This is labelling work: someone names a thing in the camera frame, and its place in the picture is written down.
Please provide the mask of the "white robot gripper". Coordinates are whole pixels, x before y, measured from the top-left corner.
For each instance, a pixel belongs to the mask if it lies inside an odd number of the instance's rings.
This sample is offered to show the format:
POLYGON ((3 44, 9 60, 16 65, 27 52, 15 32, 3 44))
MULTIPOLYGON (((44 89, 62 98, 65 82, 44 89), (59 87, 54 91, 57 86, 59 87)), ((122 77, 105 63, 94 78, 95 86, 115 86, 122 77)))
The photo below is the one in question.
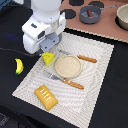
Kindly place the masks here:
POLYGON ((51 23, 39 22, 31 16, 22 26, 25 50, 30 54, 34 54, 38 50, 42 52, 49 51, 60 42, 65 25, 65 13, 62 13, 55 22, 51 23))

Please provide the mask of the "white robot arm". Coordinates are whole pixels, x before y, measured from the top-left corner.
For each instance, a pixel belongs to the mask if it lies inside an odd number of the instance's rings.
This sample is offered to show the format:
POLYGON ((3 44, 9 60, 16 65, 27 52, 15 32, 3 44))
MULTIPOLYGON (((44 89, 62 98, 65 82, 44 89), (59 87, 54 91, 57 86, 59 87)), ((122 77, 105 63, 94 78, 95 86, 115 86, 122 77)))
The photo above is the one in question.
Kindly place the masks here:
POLYGON ((14 0, 20 5, 30 7, 32 16, 22 26, 25 50, 34 54, 49 51, 62 39, 65 29, 65 13, 60 13, 62 0, 14 0))

